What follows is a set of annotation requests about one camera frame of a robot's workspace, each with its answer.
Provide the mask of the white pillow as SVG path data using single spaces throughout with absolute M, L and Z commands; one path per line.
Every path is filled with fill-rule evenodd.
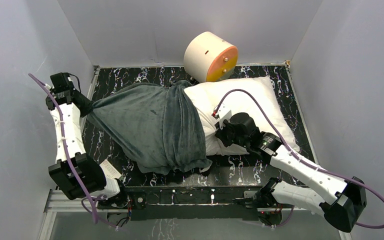
M 299 152 L 296 138 L 284 119 L 269 77 L 236 78 L 218 82 L 199 83 L 186 87 L 185 94 L 195 106 L 205 135 L 207 156 L 246 155 L 238 145 L 225 147 L 215 136 L 217 120 L 212 116 L 217 105 L 222 104 L 231 113 L 247 113 L 260 131 L 274 133 L 272 126 L 281 133 L 291 148 Z

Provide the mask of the grey plush pillowcase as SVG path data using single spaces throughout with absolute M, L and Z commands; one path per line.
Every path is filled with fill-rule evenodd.
M 202 122 L 181 80 L 134 83 L 93 103 L 87 119 L 108 134 L 142 173 L 167 175 L 212 165 Z

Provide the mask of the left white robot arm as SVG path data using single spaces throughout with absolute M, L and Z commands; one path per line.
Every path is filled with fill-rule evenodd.
M 105 176 L 101 166 L 84 148 L 80 119 L 92 111 L 92 101 L 75 88 L 72 74 L 60 72 L 50 76 L 53 86 L 46 97 L 57 142 L 55 164 L 48 173 L 65 196 L 81 199 L 87 195 L 105 196 L 117 208 L 129 203 L 129 194 L 120 182 Z

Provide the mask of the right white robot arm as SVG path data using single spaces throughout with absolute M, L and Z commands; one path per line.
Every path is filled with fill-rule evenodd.
M 304 186 L 289 184 L 272 177 L 252 197 L 256 207 L 292 205 L 312 211 L 339 231 L 349 233 L 367 205 L 366 191 L 357 177 L 343 180 L 329 176 L 323 168 L 296 153 L 270 132 L 260 131 L 252 117 L 245 112 L 232 115 L 215 113 L 215 136 L 224 146 L 238 145 L 267 165 L 293 176 Z

